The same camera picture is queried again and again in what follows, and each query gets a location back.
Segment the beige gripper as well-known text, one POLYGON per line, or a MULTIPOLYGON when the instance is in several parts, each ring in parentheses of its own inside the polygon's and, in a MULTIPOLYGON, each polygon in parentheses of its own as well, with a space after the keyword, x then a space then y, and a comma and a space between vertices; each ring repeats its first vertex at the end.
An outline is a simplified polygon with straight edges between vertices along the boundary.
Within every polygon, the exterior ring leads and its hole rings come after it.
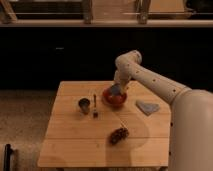
POLYGON ((120 86, 120 91, 125 93, 127 91, 127 85, 130 81, 130 77, 128 75, 120 73, 118 70, 115 71, 114 74, 114 83, 120 86))

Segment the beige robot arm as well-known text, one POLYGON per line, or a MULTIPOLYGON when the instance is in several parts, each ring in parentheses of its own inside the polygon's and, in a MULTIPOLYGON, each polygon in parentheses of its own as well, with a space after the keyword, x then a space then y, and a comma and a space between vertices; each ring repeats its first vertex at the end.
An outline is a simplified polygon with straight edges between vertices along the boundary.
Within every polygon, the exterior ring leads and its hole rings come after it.
POLYGON ((141 62, 137 50, 118 56, 114 80, 125 90, 134 78, 169 105, 168 171, 213 171, 213 93, 191 89, 141 62))

